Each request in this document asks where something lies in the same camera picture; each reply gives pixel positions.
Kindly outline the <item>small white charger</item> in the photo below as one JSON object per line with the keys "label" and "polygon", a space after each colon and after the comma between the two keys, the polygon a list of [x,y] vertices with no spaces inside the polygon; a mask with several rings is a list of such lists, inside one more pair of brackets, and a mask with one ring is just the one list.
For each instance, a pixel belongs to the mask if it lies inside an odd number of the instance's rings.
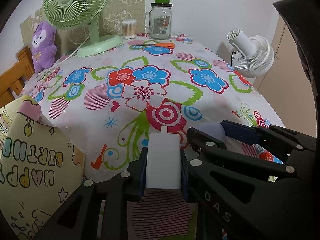
{"label": "small white charger", "polygon": [[180,136],[162,126],[159,133],[150,133],[146,165],[148,189],[179,189],[181,185]]}

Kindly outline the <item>lavender round pouch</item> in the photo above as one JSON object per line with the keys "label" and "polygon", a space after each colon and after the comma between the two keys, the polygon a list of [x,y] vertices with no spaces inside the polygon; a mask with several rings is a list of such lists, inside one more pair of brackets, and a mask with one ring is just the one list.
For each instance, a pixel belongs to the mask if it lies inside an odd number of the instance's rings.
{"label": "lavender round pouch", "polygon": [[226,139],[225,130],[219,123],[204,122],[199,124],[199,130],[217,140],[225,141]]}

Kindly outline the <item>yellow cartoon storage box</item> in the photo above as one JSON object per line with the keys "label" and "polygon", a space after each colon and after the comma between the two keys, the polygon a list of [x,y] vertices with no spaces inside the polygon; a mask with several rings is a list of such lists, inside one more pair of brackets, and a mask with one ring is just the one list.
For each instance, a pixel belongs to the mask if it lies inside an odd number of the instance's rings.
{"label": "yellow cartoon storage box", "polygon": [[85,154],[41,120],[27,96],[1,108],[1,212],[17,239],[32,239],[83,178]]}

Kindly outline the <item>beige wooden door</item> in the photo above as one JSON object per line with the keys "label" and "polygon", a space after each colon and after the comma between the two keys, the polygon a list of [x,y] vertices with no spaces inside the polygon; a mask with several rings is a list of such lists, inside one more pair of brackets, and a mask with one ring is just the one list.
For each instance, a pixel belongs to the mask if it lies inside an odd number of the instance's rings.
{"label": "beige wooden door", "polygon": [[316,108],[310,82],[302,68],[288,27],[278,17],[272,40],[275,52],[270,70],[254,82],[286,128],[317,137]]}

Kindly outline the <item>white clip fan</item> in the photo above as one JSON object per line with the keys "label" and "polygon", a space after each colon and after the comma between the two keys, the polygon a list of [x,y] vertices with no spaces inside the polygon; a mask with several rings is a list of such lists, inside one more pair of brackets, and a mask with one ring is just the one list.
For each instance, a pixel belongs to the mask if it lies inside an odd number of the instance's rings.
{"label": "white clip fan", "polygon": [[235,49],[233,68],[242,76],[254,78],[269,71],[274,62],[274,51],[266,38],[260,35],[247,36],[234,28],[227,34],[229,44]]}

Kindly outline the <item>floral tablecloth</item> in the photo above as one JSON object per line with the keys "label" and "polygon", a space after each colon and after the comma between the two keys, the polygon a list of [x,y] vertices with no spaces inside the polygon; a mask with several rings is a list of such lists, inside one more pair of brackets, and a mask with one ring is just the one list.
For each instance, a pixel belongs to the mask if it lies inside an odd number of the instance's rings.
{"label": "floral tablecloth", "polygon": [[159,43],[139,34],[99,55],[60,59],[33,78],[28,95],[85,151],[86,177],[100,181],[122,171],[162,126],[185,149],[187,129],[204,122],[281,125],[232,66],[185,35],[171,42],[174,49],[131,47]]}

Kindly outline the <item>wooden bed headboard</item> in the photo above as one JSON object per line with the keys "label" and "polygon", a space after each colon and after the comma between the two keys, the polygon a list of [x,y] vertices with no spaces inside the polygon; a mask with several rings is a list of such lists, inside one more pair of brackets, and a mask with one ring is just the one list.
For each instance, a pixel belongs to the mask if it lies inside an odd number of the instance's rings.
{"label": "wooden bed headboard", "polygon": [[1,107],[14,101],[20,96],[25,81],[35,73],[31,51],[28,46],[22,48],[17,54],[17,62],[1,75]]}

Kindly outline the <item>purple plush bunny toy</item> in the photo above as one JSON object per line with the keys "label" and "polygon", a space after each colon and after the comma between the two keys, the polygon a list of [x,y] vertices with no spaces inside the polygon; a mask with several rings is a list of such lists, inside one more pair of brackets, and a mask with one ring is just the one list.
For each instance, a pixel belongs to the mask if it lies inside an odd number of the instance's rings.
{"label": "purple plush bunny toy", "polygon": [[31,53],[36,73],[40,73],[54,64],[57,52],[55,35],[56,29],[47,21],[42,21],[34,31]]}

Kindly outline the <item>glass mason jar mug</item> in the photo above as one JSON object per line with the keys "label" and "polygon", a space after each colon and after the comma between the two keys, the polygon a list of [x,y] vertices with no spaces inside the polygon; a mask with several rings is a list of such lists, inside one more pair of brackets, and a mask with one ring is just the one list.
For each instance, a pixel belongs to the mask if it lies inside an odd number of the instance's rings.
{"label": "glass mason jar mug", "polygon": [[143,25],[154,40],[171,37],[172,4],[170,0],[154,0],[151,10],[144,14]]}

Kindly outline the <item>cotton swab container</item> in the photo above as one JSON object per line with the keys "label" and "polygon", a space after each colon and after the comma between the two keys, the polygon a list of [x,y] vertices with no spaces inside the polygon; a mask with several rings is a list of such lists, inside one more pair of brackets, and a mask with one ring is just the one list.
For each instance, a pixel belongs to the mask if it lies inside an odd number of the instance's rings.
{"label": "cotton swab container", "polygon": [[130,40],[137,36],[137,20],[128,19],[121,23],[123,39]]}

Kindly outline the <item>green desk fan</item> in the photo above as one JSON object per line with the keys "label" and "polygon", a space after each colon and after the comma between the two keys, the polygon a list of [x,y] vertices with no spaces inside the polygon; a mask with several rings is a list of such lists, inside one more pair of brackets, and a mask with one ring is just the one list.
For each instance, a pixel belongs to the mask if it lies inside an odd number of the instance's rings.
{"label": "green desk fan", "polygon": [[88,26],[89,35],[76,50],[77,57],[88,57],[117,47],[119,35],[99,35],[98,20],[108,0],[43,0],[46,20],[57,29]]}

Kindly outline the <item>orange handled scissors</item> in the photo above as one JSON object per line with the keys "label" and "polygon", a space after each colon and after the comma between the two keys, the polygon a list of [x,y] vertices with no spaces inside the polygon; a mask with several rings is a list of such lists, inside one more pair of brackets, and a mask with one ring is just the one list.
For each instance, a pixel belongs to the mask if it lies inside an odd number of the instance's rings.
{"label": "orange handled scissors", "polygon": [[168,42],[168,43],[153,43],[153,44],[134,44],[131,47],[162,47],[167,49],[174,49],[175,44]]}

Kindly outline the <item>beige cartoon wall board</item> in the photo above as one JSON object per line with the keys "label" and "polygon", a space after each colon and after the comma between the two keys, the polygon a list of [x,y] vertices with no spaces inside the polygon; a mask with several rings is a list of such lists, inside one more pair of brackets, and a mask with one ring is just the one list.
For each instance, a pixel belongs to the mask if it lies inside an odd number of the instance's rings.
{"label": "beige cartoon wall board", "polygon": [[[111,35],[121,33],[123,20],[136,19],[137,31],[144,31],[143,15],[145,12],[145,0],[108,0],[100,13],[98,21],[99,35]],[[57,56],[75,50],[89,35],[88,26],[71,30],[57,30],[55,45]]]}

